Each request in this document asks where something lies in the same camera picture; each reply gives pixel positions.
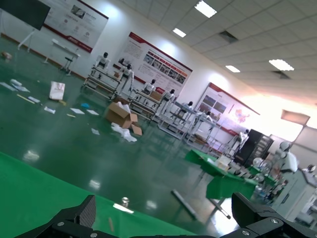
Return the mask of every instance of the fluorescent light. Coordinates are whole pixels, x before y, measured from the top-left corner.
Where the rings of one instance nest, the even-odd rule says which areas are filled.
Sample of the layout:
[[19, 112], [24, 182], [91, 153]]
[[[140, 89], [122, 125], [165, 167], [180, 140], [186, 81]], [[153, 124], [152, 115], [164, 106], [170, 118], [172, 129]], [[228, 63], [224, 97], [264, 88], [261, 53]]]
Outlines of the fluorescent light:
[[127, 209], [126, 207], [123, 207], [123, 206], [116, 204], [116, 203], [114, 203], [113, 207], [116, 209], [119, 209], [121, 211], [127, 212], [127, 213], [131, 213], [131, 214], [134, 213], [134, 211], [131, 211], [131, 210]]
[[281, 71], [294, 70], [292, 66], [290, 66], [287, 62], [285, 62], [282, 59], [272, 59], [272, 60], [269, 60], [268, 62], [270, 62], [274, 67], [278, 68]]
[[236, 67], [234, 67], [232, 65], [226, 65], [226, 68], [234, 73], [240, 73], [240, 70], [238, 70]]
[[184, 32], [182, 32], [181, 30], [179, 30], [179, 29], [177, 29], [177, 28], [175, 28], [174, 30], [173, 30], [173, 32], [175, 32], [177, 35], [179, 35], [180, 37], [184, 37], [184, 36], [186, 36], [186, 34], [184, 33]]
[[211, 6], [209, 6], [202, 0], [199, 1], [199, 3], [197, 3], [195, 8], [208, 18], [211, 18], [213, 15], [217, 13], [215, 9], [213, 9]]

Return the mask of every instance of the poster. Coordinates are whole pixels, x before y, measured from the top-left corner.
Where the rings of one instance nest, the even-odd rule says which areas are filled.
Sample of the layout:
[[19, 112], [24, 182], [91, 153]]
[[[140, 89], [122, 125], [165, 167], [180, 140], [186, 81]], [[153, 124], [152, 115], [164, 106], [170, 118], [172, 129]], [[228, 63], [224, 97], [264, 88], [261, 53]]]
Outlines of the poster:
[[91, 52], [108, 17], [81, 0], [40, 0], [50, 6], [44, 27]]
[[134, 77], [142, 83], [155, 79], [156, 91], [175, 90], [178, 96], [192, 70], [168, 54], [151, 45], [134, 33], [130, 33], [125, 49], [114, 67], [132, 65]]
[[211, 118], [231, 135], [251, 129], [258, 114], [221, 88], [210, 83], [196, 107], [197, 111], [211, 112]]

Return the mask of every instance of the cardboard box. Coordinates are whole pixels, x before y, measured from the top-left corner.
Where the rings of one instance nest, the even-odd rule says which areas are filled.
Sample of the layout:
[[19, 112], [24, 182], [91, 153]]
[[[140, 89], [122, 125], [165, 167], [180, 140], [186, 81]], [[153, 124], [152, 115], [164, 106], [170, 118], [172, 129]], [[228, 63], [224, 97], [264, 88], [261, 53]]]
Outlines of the cardboard box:
[[162, 94], [157, 92], [157, 91], [153, 91], [151, 94], [150, 94], [150, 97], [151, 98], [154, 98], [155, 100], [157, 101], [160, 101], [161, 97], [162, 97]]
[[142, 135], [142, 129], [136, 123], [138, 116], [133, 113], [128, 113], [125, 109], [121, 108], [117, 103], [111, 103], [108, 107], [106, 119], [110, 122], [118, 124], [122, 128], [132, 127], [133, 133]]

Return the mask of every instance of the green mat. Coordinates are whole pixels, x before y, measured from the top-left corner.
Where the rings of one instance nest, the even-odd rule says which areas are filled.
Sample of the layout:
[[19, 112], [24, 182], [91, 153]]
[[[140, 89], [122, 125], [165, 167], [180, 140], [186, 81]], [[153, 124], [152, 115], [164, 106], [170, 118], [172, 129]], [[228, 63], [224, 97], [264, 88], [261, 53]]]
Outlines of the green mat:
[[[11, 238], [48, 222], [63, 208], [79, 205], [88, 191], [75, 187], [0, 153], [1, 237]], [[148, 215], [128, 214], [114, 202], [96, 196], [94, 230], [120, 238], [153, 235], [194, 235]], [[111, 232], [108, 218], [113, 221]]]
[[240, 192], [250, 199], [258, 184], [254, 180], [241, 178], [218, 168], [211, 162], [216, 160], [215, 157], [198, 150], [191, 150], [185, 160], [200, 165], [203, 171], [213, 176], [213, 180], [207, 185], [208, 199], [230, 198], [234, 192]]

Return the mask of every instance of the black screen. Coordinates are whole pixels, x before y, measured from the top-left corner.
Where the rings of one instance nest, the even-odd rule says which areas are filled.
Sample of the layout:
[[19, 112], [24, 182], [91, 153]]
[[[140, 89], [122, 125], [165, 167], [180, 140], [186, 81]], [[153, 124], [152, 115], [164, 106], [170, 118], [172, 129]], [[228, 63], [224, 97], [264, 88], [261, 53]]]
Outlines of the black screen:
[[40, 30], [50, 7], [38, 0], [0, 0], [0, 8]]

